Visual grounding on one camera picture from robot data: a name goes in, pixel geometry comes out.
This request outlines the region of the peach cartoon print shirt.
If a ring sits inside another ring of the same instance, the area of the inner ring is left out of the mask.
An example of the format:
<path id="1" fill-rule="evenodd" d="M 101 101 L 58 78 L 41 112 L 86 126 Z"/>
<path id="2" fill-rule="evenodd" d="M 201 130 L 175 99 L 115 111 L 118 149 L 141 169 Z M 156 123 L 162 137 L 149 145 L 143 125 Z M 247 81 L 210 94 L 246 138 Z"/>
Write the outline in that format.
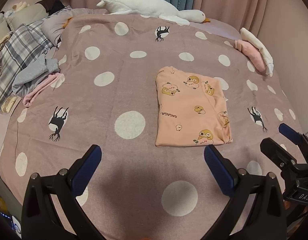
<path id="1" fill-rule="evenodd" d="M 156 87 L 156 146 L 222 145 L 233 141 L 219 80 L 163 67 L 156 76 Z"/>

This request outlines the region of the pink folded garment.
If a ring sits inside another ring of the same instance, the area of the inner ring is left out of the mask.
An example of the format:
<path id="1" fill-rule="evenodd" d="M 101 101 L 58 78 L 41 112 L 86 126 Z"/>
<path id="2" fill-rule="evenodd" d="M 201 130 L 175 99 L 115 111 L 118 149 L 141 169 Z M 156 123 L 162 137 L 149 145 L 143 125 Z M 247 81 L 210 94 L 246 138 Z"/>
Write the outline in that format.
<path id="1" fill-rule="evenodd" d="M 266 72 L 266 64 L 262 58 L 260 51 L 255 48 L 251 43 L 243 40 L 235 40 L 234 48 L 242 52 L 251 63 L 254 65 L 255 69 L 260 72 Z"/>

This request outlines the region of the cream white folded garment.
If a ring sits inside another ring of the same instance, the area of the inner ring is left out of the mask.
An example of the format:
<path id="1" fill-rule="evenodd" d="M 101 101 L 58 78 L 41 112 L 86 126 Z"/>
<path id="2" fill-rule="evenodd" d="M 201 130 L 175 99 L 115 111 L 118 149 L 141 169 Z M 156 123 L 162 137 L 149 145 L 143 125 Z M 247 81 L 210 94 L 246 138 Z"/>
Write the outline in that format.
<path id="1" fill-rule="evenodd" d="M 251 33 L 246 28 L 241 28 L 240 33 L 244 41 L 249 42 L 255 48 L 257 48 L 257 50 L 261 54 L 262 59 L 265 63 L 265 74 L 272 76 L 273 70 L 274 70 L 273 57 L 271 56 L 270 52 L 267 50 L 265 45 L 253 33 Z"/>

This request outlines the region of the light pink small garment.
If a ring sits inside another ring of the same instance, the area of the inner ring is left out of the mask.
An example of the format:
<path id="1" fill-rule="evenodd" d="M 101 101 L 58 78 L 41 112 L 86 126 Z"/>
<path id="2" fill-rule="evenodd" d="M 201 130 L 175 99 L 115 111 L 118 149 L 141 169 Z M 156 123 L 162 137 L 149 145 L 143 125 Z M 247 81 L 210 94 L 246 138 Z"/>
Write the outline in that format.
<path id="1" fill-rule="evenodd" d="M 32 92 L 24 96 L 23 98 L 23 105 L 26 108 L 29 108 L 36 97 L 43 91 L 45 90 L 49 85 L 54 83 L 56 80 L 59 79 L 61 76 L 61 73 L 59 72 L 54 72 L 52 74 L 49 74 L 41 83 L 39 83 Z"/>

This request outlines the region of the mauve polka dot blanket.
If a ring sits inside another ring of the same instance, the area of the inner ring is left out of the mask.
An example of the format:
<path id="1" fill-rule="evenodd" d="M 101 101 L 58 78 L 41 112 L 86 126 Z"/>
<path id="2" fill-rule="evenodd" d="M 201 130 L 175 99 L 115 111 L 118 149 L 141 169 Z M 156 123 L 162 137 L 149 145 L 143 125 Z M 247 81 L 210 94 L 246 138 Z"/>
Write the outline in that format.
<path id="1" fill-rule="evenodd" d="M 108 239 L 200 239 L 228 202 L 204 146 L 156 146 L 156 76 L 174 67 L 219 80 L 233 141 L 216 145 L 250 174 L 279 174 L 260 151 L 270 137 L 298 161 L 278 127 L 300 125 L 277 75 L 262 76 L 233 42 L 139 15 L 80 15 L 62 33 L 61 76 L 11 116 L 0 176 L 22 201 L 31 174 L 56 174 L 97 144 L 102 161 L 78 198 Z"/>

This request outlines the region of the grey knit garment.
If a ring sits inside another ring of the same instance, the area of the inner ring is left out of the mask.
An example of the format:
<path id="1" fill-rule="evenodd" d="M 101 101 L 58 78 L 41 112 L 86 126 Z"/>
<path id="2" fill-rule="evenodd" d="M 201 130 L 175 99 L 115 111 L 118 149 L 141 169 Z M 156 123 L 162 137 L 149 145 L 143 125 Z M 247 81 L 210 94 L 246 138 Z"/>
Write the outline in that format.
<path id="1" fill-rule="evenodd" d="M 54 72 L 60 72 L 58 60 L 47 59 L 46 55 L 42 54 L 16 75 L 12 83 L 12 91 L 23 98 Z"/>

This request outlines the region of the blue grey plaid cloth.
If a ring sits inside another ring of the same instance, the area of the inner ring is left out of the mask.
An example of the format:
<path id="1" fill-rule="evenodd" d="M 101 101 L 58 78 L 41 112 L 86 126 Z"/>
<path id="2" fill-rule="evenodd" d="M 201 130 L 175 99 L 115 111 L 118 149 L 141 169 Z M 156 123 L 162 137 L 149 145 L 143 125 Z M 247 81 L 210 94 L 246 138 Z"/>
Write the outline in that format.
<path id="1" fill-rule="evenodd" d="M 31 24 L 21 24 L 1 50 L 0 107 L 12 94 L 16 75 L 52 47 L 41 30 L 47 19 L 49 16 Z"/>

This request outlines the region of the beige grey pillow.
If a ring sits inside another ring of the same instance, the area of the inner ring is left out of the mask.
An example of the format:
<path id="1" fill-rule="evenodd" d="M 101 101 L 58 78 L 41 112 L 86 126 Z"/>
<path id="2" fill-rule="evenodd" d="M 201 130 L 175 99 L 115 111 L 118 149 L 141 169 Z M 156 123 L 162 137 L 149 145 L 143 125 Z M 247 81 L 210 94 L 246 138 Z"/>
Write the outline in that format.
<path id="1" fill-rule="evenodd" d="M 22 24 L 28 25 L 47 16 L 46 9 L 37 3 L 8 16 L 6 22 L 11 31 L 16 31 Z"/>

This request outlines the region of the white goose plush toy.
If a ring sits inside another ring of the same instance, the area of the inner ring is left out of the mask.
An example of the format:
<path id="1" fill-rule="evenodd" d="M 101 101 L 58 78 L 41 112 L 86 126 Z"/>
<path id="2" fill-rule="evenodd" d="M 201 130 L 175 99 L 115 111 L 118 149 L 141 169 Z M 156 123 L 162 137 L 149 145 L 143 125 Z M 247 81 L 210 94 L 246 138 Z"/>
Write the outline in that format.
<path id="1" fill-rule="evenodd" d="M 181 25 L 210 22 L 200 10 L 178 10 L 165 0 L 101 0 L 96 6 L 106 9 L 111 15 L 140 14 Z"/>

